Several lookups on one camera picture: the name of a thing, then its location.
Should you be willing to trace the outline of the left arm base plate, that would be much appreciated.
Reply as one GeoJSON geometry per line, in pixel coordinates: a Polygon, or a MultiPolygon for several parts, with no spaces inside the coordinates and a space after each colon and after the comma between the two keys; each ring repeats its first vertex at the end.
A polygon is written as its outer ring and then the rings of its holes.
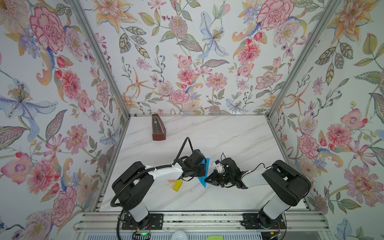
{"type": "Polygon", "coordinates": [[[137,222],[129,214],[121,217],[122,230],[161,230],[164,223],[164,214],[149,214],[142,221],[137,222]]]}

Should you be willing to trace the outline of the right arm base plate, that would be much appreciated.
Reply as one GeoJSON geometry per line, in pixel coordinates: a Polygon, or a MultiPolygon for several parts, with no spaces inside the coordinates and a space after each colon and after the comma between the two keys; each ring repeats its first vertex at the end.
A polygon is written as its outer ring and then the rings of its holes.
{"type": "Polygon", "coordinates": [[[287,228],[283,215],[276,219],[270,219],[268,216],[259,213],[242,214],[241,225],[246,230],[285,230],[287,228]]]}

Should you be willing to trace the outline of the blue square paper sheet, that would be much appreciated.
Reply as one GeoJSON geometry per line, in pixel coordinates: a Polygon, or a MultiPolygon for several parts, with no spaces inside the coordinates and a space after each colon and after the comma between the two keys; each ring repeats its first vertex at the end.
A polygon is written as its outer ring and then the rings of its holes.
{"type": "Polygon", "coordinates": [[[205,160],[203,160],[203,162],[199,165],[198,179],[204,188],[207,187],[207,183],[205,182],[205,179],[208,176],[209,167],[210,167],[210,159],[209,158],[206,158],[205,160]]]}

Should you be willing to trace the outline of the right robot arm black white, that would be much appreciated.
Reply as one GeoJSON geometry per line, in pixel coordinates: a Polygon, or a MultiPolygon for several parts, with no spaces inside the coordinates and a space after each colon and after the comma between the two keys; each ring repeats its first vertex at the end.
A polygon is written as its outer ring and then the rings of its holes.
{"type": "Polygon", "coordinates": [[[259,211],[259,221],[274,221],[286,210],[295,207],[307,196],[311,182],[281,160],[271,166],[259,164],[251,171],[241,171],[235,161],[226,158],[215,162],[215,170],[204,182],[213,186],[236,187],[248,190],[256,186],[270,186],[275,195],[259,211]]]}

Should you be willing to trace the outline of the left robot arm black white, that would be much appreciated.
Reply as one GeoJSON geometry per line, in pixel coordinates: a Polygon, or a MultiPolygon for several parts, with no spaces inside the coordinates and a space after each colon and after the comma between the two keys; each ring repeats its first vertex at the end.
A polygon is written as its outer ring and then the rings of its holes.
{"type": "Polygon", "coordinates": [[[171,164],[157,167],[135,162],[112,184],[115,195],[110,206],[122,208],[123,213],[128,213],[136,223],[145,222],[150,213],[143,199],[155,182],[205,177],[207,163],[208,159],[200,150],[194,150],[190,156],[176,159],[171,164]]]}

